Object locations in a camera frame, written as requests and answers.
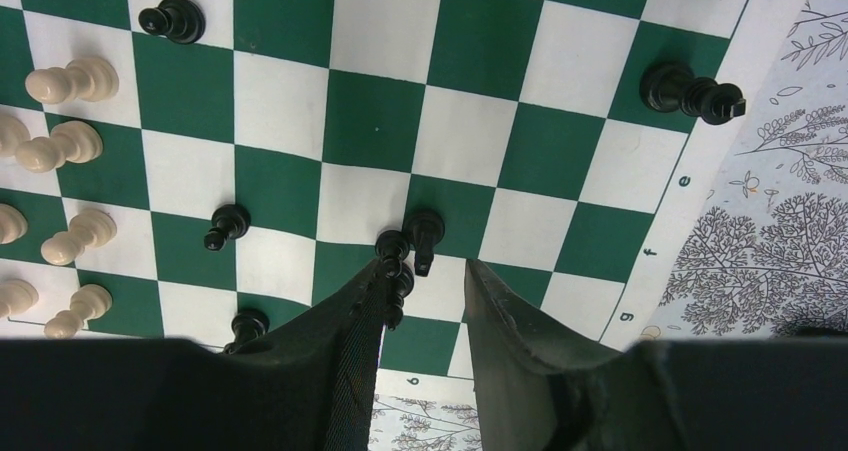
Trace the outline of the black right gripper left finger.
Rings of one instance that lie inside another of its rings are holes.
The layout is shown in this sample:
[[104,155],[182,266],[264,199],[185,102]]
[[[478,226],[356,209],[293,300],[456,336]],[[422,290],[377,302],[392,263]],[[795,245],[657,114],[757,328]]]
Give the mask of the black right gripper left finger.
[[187,339],[5,340],[5,450],[364,450],[391,285],[368,263],[290,322]]

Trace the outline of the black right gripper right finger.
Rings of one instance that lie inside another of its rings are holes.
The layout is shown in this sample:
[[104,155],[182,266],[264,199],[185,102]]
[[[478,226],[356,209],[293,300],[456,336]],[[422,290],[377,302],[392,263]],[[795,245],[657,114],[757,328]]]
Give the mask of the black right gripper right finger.
[[617,351],[532,306],[485,263],[464,282],[487,450],[843,450],[847,336],[640,340]]

